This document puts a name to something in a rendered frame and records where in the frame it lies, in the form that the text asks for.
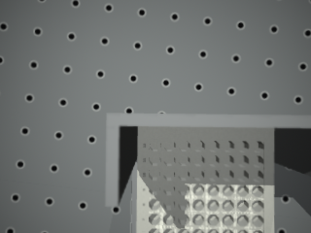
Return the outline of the white well plate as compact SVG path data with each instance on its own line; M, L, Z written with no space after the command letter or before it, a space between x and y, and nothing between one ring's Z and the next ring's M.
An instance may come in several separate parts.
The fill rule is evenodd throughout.
M274 128L138 126L136 233L223 232L274 233Z

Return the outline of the grey perforated base plate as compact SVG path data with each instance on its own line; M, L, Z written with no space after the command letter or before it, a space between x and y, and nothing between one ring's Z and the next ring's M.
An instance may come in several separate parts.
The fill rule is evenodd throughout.
M311 0L0 0L0 233L130 233L107 113L311 116Z

